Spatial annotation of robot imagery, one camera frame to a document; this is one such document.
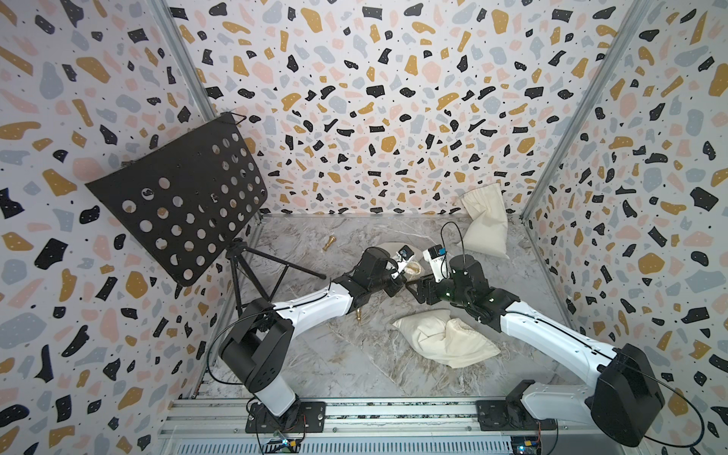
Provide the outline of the aluminium corner post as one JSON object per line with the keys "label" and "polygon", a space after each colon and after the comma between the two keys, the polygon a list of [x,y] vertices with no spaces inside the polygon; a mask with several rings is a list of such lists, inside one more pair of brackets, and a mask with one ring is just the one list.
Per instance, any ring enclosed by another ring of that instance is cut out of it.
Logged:
{"label": "aluminium corner post", "polygon": [[559,164],[563,161],[565,155],[569,152],[571,145],[576,140],[582,124],[587,121],[589,113],[591,113],[593,108],[595,108],[595,104],[597,104],[600,100],[601,92],[610,81],[610,76],[619,64],[624,52],[631,42],[631,39],[638,31],[640,24],[648,15],[649,10],[650,2],[648,2],[648,0],[633,1],[627,10],[626,16],[620,26],[620,30],[618,30],[617,36],[612,41],[612,46],[608,49],[603,63],[595,73],[595,77],[586,90],[581,104],[576,108],[572,119],[567,124],[567,128],[559,140],[557,148],[555,148],[550,160],[544,166],[543,173],[538,180],[536,188],[532,192],[523,212],[519,216],[519,219],[521,219],[523,224],[525,224],[526,220],[536,211],[538,201],[547,190],[550,179],[557,173]]}
{"label": "aluminium corner post", "polygon": [[190,89],[191,98],[195,101],[202,119],[212,121],[215,119],[212,103],[203,83],[197,76],[193,59],[185,46],[185,40],[181,32],[176,26],[168,2],[165,0],[148,0],[147,4],[151,15],[159,25],[162,36],[170,47],[171,54],[176,60],[181,76]]}

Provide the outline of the aluminium corner post left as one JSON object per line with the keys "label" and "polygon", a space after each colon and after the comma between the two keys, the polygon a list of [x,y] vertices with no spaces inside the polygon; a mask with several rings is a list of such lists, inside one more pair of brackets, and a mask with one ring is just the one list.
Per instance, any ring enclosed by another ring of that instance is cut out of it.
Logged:
{"label": "aluminium corner post left", "polygon": [[197,76],[193,59],[185,46],[185,40],[181,32],[176,26],[168,2],[165,0],[148,0],[147,4],[151,15],[159,25],[162,36],[170,47],[171,54],[176,60],[181,76],[190,89],[191,98],[195,101],[202,119],[212,121],[215,119],[212,103],[203,83]]}

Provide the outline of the black perforated music stand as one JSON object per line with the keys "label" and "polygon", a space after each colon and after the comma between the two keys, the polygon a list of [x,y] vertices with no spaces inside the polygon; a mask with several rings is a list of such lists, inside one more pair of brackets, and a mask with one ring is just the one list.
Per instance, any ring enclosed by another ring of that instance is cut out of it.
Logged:
{"label": "black perforated music stand", "polygon": [[88,183],[121,225],[181,287],[193,286],[219,257],[268,303],[248,255],[300,266],[252,248],[242,235],[267,201],[254,155],[239,131],[242,116],[227,112],[157,151]]}

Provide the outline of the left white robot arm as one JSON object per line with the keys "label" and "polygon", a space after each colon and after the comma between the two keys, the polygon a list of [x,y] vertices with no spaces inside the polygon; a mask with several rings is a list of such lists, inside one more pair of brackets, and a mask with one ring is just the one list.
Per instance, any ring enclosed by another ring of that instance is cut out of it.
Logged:
{"label": "left white robot arm", "polygon": [[301,400],[281,377],[291,342],[328,320],[358,311],[377,292],[396,295],[404,287],[405,268],[414,256],[409,246],[396,254],[373,246],[364,250],[351,271],[322,290],[279,303],[252,301],[226,329],[219,358],[269,415],[280,425],[293,427]]}

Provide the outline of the aluminium corner post right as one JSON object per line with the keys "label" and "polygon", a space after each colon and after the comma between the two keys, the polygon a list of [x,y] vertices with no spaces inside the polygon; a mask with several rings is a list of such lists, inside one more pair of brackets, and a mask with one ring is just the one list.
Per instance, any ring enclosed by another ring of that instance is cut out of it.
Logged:
{"label": "aluminium corner post right", "polygon": [[626,16],[620,26],[620,30],[618,30],[617,36],[612,41],[612,46],[608,49],[603,63],[595,73],[595,77],[586,90],[581,104],[576,108],[572,119],[567,124],[567,128],[559,140],[557,148],[555,148],[550,160],[544,166],[543,173],[538,180],[536,188],[532,192],[523,212],[519,216],[519,219],[521,219],[523,224],[525,224],[526,220],[536,211],[538,201],[547,190],[550,179],[557,173],[559,164],[563,161],[565,155],[569,152],[571,145],[576,140],[582,124],[587,121],[589,113],[591,113],[593,108],[595,108],[595,104],[597,104],[600,100],[601,92],[610,81],[610,76],[619,64],[624,52],[631,42],[631,39],[638,31],[640,24],[648,15],[649,10],[650,2],[648,2],[648,0],[633,1],[627,10]]}

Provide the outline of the green circuit board left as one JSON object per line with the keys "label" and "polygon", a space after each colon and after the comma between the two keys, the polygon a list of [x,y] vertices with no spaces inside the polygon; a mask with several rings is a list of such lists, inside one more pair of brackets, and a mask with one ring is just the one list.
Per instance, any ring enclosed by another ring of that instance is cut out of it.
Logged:
{"label": "green circuit board left", "polygon": [[278,436],[274,440],[272,454],[298,454],[301,450],[301,439],[288,438],[284,435]]}

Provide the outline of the cream soil bag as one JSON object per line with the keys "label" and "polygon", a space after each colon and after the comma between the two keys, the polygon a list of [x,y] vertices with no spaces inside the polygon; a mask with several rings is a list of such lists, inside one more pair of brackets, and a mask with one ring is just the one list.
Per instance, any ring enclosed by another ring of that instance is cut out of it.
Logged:
{"label": "cream soil bag", "polygon": [[463,369],[494,358],[500,348],[480,332],[438,309],[413,314],[392,325],[423,358],[451,369]]}

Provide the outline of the gold chess piece far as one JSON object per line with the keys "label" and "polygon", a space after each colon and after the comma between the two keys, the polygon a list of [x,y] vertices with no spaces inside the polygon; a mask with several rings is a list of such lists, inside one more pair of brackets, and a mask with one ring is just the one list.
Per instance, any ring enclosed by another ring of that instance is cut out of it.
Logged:
{"label": "gold chess piece far", "polygon": [[327,240],[326,244],[324,245],[324,247],[322,248],[322,250],[323,250],[323,251],[327,251],[327,250],[328,250],[329,248],[331,248],[331,246],[332,246],[332,245],[333,245],[333,244],[334,244],[334,243],[335,243],[336,241],[337,241],[337,238],[336,238],[336,237],[335,237],[334,235],[331,235],[331,236],[330,236],[330,237],[328,238],[328,240]]}

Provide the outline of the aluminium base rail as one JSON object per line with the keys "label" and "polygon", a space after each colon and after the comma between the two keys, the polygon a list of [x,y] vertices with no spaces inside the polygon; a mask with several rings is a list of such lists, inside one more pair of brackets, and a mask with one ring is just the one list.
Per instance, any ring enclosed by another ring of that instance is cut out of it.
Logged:
{"label": "aluminium base rail", "polygon": [[541,454],[623,454],[597,428],[528,420],[512,426],[504,402],[484,397],[314,398],[294,428],[256,401],[178,400],[160,431],[160,454],[272,454],[301,439],[298,454],[512,454],[513,436],[538,437]]}

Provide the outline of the closed cream cloth bag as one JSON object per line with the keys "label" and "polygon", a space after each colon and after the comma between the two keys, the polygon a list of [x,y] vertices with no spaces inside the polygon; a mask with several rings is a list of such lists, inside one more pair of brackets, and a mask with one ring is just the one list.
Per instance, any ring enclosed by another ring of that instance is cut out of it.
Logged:
{"label": "closed cream cloth bag", "polygon": [[508,218],[499,183],[481,187],[461,197],[472,222],[464,235],[464,248],[477,253],[508,259],[506,241]]}

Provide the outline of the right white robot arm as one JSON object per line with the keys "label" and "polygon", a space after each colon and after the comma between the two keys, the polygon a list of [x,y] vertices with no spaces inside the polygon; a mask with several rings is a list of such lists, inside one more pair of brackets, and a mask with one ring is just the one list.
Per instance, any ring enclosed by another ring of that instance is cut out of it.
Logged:
{"label": "right white robot arm", "polygon": [[527,413],[538,420],[593,424],[624,447],[642,443],[665,398],[640,348],[616,348],[542,315],[517,295],[491,286],[471,255],[449,259],[442,246],[434,246],[423,258],[431,273],[408,284],[419,303],[446,301],[461,308],[476,322],[535,347],[581,380],[579,386],[527,382],[516,394]]}

